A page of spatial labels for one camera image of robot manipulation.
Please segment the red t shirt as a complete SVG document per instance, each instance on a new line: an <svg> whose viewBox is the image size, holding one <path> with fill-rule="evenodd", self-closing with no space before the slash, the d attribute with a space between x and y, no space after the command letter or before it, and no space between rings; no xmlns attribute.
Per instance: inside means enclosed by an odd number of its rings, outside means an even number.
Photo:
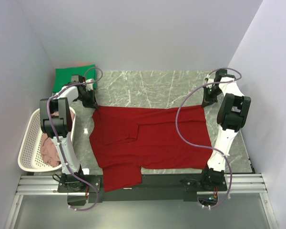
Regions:
<svg viewBox="0 0 286 229"><path fill-rule="evenodd" d="M141 169L205 168L212 154L204 109L101 106L90 144L104 190L142 182Z"/></svg>

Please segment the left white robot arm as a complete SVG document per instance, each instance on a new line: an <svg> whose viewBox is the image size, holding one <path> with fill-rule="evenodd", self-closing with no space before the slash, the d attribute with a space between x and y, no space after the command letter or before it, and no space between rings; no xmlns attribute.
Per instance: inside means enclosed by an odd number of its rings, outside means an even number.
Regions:
<svg viewBox="0 0 286 229"><path fill-rule="evenodd" d="M73 75L71 78L73 81L64 85L55 95L40 100L41 130L51 139L59 154L62 168L59 185L66 189L65 192L97 193L97 187L93 186L89 176L83 173L75 155L69 103L80 100L84 107L97 109L93 85L98 81L80 75Z"/></svg>

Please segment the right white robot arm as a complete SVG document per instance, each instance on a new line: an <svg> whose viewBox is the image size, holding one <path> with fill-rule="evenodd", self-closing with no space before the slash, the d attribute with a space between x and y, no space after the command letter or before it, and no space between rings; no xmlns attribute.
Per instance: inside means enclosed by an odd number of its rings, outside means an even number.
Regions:
<svg viewBox="0 0 286 229"><path fill-rule="evenodd" d="M218 69L214 73L214 79L209 76L205 79L208 85L204 87L202 107L218 102L220 94L224 98L217 114L218 134L215 146L200 178L200 186L204 190L225 186L226 160L234 138L246 123L251 104L251 98L240 91L236 77L228 74L227 69Z"/></svg>

